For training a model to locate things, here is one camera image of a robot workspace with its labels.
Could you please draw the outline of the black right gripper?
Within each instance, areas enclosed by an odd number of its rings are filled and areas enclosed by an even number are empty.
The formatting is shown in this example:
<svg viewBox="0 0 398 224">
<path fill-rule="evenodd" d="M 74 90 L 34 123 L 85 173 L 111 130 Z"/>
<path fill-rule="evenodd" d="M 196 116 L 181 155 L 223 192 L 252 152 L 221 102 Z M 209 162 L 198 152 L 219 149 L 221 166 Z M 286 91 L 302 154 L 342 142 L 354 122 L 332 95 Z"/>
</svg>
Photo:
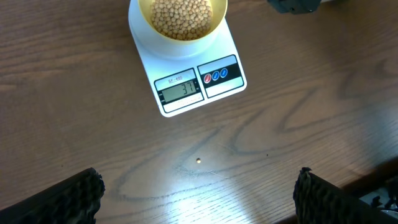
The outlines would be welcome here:
<svg viewBox="0 0 398 224">
<path fill-rule="evenodd" d="M 322 0 L 267 0 L 279 13 L 308 14 L 316 11 Z"/>
</svg>

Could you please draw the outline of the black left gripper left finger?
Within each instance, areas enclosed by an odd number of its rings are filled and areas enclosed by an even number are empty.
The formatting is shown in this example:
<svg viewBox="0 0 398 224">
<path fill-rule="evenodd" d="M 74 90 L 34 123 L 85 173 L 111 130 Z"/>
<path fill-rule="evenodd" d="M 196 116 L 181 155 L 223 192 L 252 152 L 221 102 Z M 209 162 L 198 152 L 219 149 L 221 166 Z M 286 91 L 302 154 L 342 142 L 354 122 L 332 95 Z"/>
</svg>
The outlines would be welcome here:
<svg viewBox="0 0 398 224">
<path fill-rule="evenodd" d="M 88 168 L 1 210 L 1 224 L 95 224 L 104 192 L 102 176 Z"/>
</svg>

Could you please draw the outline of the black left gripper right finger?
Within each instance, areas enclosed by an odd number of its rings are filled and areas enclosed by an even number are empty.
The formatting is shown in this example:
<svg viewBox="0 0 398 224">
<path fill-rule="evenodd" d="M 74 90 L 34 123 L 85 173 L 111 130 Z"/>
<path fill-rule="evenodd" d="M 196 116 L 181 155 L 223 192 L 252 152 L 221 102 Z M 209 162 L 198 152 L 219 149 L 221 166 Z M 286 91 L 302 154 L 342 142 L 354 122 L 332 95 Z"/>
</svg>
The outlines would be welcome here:
<svg viewBox="0 0 398 224">
<path fill-rule="evenodd" d="M 299 224 L 397 224 L 397 218 L 372 208 L 303 167 L 293 200 Z"/>
</svg>

